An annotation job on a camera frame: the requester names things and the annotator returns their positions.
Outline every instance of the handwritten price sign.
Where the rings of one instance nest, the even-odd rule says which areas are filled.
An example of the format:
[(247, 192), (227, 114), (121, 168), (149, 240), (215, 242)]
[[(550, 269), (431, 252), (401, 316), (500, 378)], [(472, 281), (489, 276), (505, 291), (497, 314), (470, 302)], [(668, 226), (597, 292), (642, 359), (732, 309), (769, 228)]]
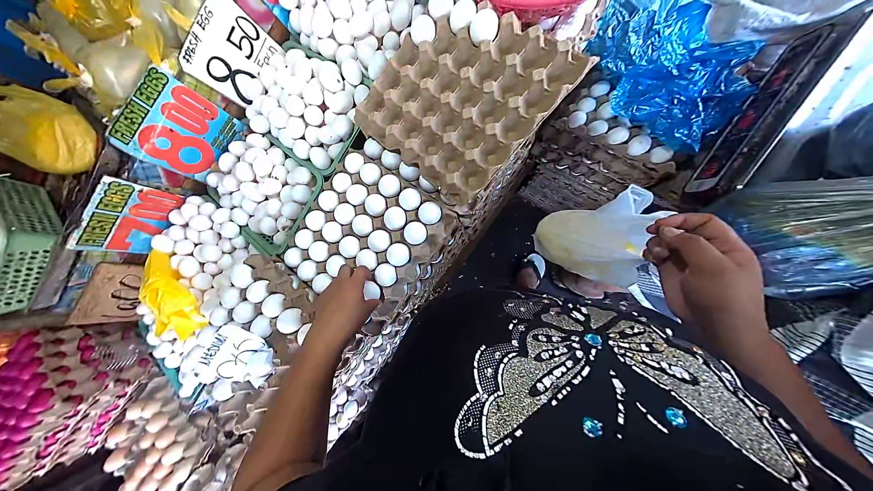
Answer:
[(245, 107), (244, 90), (282, 47), (233, 0), (206, 0), (179, 51), (179, 65), (194, 77)]
[(212, 164), (243, 129), (212, 101), (150, 66), (107, 138), (133, 157), (205, 182)]

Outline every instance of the basket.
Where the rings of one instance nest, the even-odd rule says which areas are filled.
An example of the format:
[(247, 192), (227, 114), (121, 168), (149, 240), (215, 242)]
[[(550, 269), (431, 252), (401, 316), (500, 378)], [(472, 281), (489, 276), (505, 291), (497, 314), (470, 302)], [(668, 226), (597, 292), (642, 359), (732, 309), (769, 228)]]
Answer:
[(0, 314), (31, 304), (63, 230), (44, 189), (0, 179)]
[(586, 0), (489, 0), (489, 3), (503, 17), (506, 12), (515, 12), (515, 16), (524, 24), (535, 24), (540, 20), (566, 14)]

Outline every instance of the fingernail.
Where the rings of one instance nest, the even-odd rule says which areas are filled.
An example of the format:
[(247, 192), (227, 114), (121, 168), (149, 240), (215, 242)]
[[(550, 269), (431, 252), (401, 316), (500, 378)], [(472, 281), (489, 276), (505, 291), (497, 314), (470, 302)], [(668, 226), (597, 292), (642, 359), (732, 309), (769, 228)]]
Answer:
[(658, 231), (658, 235), (664, 237), (676, 237), (680, 233), (685, 233), (685, 231), (673, 227), (661, 227), (661, 230)]

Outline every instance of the empty egg tray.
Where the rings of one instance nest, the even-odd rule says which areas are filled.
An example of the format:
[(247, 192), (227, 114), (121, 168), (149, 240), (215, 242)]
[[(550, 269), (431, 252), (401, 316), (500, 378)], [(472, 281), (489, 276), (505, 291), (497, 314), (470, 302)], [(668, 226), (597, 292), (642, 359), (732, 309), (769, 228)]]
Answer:
[(595, 61), (539, 26), (522, 31), (512, 13), (500, 19), (495, 40), (479, 46), (467, 29), (452, 33), (444, 17), (432, 43), (403, 40), (354, 119), (417, 164), (445, 203), (470, 209), (495, 169)]

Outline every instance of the red number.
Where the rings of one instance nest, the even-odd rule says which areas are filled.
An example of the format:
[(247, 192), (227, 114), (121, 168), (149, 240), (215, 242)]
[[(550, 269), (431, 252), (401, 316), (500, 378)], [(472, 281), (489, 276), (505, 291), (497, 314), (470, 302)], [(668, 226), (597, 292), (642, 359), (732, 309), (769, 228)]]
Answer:
[(163, 232), (163, 229), (159, 226), (151, 225), (129, 215), (124, 216), (119, 220), (118, 227), (106, 244), (106, 249), (110, 251), (129, 251), (130, 242), (127, 241), (127, 238), (130, 237), (130, 232), (134, 230), (138, 230), (146, 235), (157, 235)]
[(218, 107), (188, 86), (175, 86), (169, 94), (181, 106), (207, 121), (213, 121), (218, 117)]
[[(169, 147), (162, 149), (157, 146), (157, 140), (169, 140)], [(163, 160), (171, 168), (183, 174), (199, 174), (212, 167), (215, 161), (215, 150), (206, 140), (193, 135), (183, 135), (178, 131), (158, 124), (143, 128), (136, 137), (140, 148), (148, 156)], [(195, 149), (200, 152), (200, 160), (195, 163), (185, 163), (179, 158), (184, 149)]]
[(167, 215), (185, 202), (181, 196), (161, 190), (142, 190), (136, 193), (136, 198), (140, 202), (128, 212), (145, 220), (167, 221)]

